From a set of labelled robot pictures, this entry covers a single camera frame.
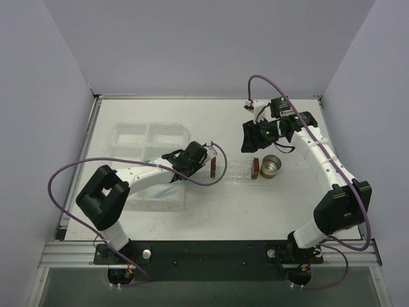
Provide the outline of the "cream metal cup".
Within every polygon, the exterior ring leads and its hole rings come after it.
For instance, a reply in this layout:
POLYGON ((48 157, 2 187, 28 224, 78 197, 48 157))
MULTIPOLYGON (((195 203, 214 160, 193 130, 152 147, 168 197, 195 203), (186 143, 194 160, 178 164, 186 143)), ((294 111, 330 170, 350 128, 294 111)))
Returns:
POLYGON ((276 176, 281 166, 282 162, 276 155, 266 155, 261 161, 260 175, 264 178, 271 179, 276 176))

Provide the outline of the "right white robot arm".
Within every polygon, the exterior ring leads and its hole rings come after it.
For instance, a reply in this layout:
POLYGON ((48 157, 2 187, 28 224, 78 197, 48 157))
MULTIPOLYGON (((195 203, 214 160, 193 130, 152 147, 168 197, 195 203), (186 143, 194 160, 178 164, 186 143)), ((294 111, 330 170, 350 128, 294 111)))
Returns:
POLYGON ((300 152, 325 194, 313 218, 290 233, 292 252, 313 248, 331 235, 366 221, 371 186, 345 169, 310 112, 295 113, 282 97, 269 102, 246 100, 244 108, 253 118, 242 125, 241 151, 254 153, 285 138, 300 152))

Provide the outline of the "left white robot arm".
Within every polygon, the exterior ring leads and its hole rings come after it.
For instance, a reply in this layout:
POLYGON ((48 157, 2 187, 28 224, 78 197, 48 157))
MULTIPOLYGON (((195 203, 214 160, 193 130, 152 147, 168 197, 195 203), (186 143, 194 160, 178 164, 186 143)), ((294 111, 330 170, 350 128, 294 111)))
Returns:
POLYGON ((132 168, 103 165, 86 182, 75 202, 110 244, 108 255, 123 263, 131 255, 130 239, 119 222, 127 198, 154 185, 191 177, 216 155, 214 147, 193 141, 186 149, 165 153, 132 168))

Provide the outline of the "clear textured glass tray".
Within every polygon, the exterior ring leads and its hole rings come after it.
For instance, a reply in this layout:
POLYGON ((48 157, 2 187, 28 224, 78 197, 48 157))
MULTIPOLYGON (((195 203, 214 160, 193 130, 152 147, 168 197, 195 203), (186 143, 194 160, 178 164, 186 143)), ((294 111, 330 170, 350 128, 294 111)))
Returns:
POLYGON ((268 186, 274 178, 261 175, 261 162, 257 157, 228 157, 227 170, 219 182, 229 185, 268 186))

